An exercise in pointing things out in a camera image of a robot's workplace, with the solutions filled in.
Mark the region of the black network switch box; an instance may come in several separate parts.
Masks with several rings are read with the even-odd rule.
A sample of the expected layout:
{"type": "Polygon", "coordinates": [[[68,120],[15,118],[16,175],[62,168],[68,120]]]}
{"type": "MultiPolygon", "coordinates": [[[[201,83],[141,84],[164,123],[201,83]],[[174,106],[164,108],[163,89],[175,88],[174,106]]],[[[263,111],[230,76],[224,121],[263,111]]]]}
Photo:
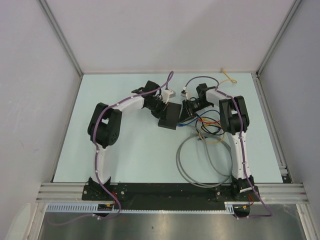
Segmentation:
{"type": "Polygon", "coordinates": [[[158,121],[158,126],[170,130],[176,130],[179,122],[182,105],[174,102],[169,102],[164,111],[165,115],[158,121]]]}

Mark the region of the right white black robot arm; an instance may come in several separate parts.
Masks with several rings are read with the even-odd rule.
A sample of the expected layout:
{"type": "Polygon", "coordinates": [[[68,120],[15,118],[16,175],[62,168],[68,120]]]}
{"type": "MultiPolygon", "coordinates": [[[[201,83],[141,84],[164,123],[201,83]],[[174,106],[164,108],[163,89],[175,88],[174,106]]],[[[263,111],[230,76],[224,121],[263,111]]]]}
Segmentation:
{"type": "Polygon", "coordinates": [[[182,101],[179,121],[185,122],[196,117],[196,113],[209,106],[219,107],[220,126],[226,133],[231,150],[231,196],[242,201],[249,192],[258,196],[247,157],[246,136],[250,124],[246,103],[243,96],[231,96],[218,89],[207,87],[205,83],[196,88],[198,98],[182,101]]]}

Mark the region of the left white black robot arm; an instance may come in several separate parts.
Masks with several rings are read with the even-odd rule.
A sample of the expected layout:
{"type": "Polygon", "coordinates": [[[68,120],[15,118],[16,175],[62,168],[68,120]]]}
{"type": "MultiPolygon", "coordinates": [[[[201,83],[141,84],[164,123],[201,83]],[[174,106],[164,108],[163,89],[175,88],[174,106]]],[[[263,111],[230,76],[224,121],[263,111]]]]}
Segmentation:
{"type": "Polygon", "coordinates": [[[106,152],[118,140],[124,116],[146,108],[158,119],[158,126],[176,128],[178,118],[170,113],[174,106],[170,99],[175,93],[168,89],[168,83],[166,81],[160,86],[149,80],[145,86],[134,89],[128,97],[114,104],[100,102],[96,105],[87,128],[90,141],[95,146],[94,172],[88,179],[88,185],[98,199],[105,200],[111,194],[108,186],[111,174],[105,170],[106,152]]]}

